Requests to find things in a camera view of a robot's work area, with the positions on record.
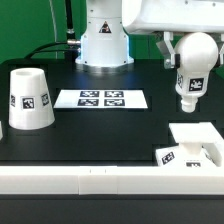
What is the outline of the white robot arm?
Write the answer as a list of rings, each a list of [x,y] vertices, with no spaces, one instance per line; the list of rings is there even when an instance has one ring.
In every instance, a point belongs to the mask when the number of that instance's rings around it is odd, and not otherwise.
[[[175,65],[176,35],[204,32],[224,37],[224,0],[86,0],[87,28],[76,63],[88,68],[117,68],[133,62],[131,35],[161,34],[158,47]]]

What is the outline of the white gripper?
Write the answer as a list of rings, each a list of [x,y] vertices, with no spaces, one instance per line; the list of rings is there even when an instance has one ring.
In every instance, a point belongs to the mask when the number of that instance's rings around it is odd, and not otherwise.
[[[122,0],[122,23],[129,34],[159,32],[156,45],[165,69],[180,66],[172,32],[222,33],[219,63],[224,64],[224,0]]]

